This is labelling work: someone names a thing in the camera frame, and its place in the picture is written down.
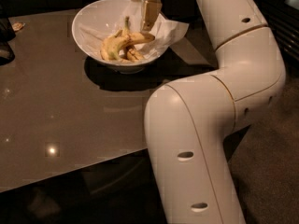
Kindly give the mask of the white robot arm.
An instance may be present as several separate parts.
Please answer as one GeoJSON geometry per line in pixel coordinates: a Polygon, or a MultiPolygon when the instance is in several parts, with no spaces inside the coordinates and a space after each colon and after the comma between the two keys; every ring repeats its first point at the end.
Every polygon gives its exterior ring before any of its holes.
{"type": "Polygon", "coordinates": [[[151,95],[144,117],[149,157],[168,224],[246,224],[223,140],[273,106],[285,66],[253,0],[196,2],[219,67],[151,95]]]}

